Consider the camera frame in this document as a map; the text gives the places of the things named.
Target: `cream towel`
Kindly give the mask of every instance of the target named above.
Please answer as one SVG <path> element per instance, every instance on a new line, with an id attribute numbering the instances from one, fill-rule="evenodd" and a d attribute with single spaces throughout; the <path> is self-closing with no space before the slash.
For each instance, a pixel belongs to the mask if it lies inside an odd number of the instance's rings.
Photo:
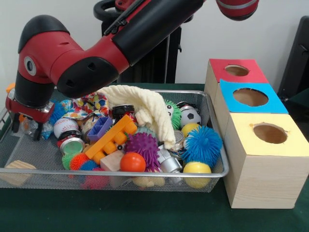
<path id="1" fill-rule="evenodd" d="M 163 97 L 148 89 L 133 86 L 109 86 L 98 90 L 105 94 L 110 108 L 131 104 L 135 108 L 135 117 L 139 126 L 154 131 L 166 149 L 175 145 L 175 134 Z"/>

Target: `stacked wooden boxes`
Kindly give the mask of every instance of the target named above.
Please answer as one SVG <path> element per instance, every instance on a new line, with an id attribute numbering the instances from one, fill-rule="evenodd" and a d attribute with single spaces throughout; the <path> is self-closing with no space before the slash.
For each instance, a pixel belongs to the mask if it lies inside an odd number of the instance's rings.
<path id="1" fill-rule="evenodd" d="M 209 61 L 210 95 L 228 154 L 232 208 L 293 208 L 309 173 L 309 144 L 254 60 Z"/>

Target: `baseball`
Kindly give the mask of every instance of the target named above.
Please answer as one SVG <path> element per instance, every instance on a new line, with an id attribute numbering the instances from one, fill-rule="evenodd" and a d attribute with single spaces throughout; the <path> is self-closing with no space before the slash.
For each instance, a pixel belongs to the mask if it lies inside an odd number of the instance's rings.
<path id="1" fill-rule="evenodd" d="M 54 134 L 56 138 L 66 131 L 78 131 L 78 124 L 73 119 L 61 118 L 54 125 Z"/>

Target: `blue paper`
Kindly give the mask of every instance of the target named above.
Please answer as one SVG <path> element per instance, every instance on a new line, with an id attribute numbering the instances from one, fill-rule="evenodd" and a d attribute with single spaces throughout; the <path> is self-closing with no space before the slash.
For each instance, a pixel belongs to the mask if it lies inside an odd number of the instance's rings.
<path id="1" fill-rule="evenodd" d="M 274 113 L 274 114 L 288 114 L 288 111 L 278 98 L 270 84 L 260 83 L 234 83 L 220 80 L 220 87 L 230 112 L 233 113 Z M 236 90 L 249 88 L 255 89 L 264 93 L 268 97 L 268 102 L 261 106 L 249 106 L 237 101 L 233 93 Z"/>

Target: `soccer ball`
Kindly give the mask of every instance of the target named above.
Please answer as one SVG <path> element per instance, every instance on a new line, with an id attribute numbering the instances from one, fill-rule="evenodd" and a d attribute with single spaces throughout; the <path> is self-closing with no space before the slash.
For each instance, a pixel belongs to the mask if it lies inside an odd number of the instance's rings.
<path id="1" fill-rule="evenodd" d="M 182 116 L 180 120 L 181 128 L 189 123 L 201 124 L 201 116 L 192 107 L 191 109 L 186 109 L 182 111 Z"/>

